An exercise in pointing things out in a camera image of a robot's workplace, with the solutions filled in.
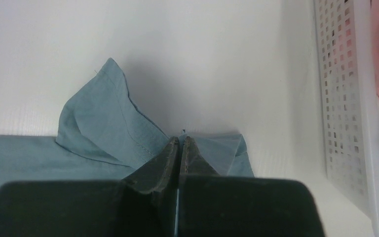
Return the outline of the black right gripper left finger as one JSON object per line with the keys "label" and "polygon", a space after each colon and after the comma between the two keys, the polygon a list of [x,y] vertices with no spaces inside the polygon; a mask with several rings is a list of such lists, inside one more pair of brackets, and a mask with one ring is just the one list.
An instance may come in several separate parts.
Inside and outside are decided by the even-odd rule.
{"label": "black right gripper left finger", "polygon": [[122,180],[10,182],[0,237],[172,237],[179,139]]}

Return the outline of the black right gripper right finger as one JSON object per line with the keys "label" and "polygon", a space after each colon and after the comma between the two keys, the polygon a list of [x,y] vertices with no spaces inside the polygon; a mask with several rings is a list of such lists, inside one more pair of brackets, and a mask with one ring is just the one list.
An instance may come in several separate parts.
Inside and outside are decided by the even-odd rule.
{"label": "black right gripper right finger", "polygon": [[180,237],[322,237],[314,198],[301,182],[221,176],[187,137],[178,195]]}

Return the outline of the blue-grey t-shirt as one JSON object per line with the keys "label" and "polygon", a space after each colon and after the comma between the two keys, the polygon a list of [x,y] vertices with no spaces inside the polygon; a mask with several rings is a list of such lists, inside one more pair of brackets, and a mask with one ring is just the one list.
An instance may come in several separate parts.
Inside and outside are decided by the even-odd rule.
{"label": "blue-grey t-shirt", "polygon": [[122,179],[169,140],[130,99],[123,70],[108,59],[64,105],[55,137],[0,135],[0,186]]}

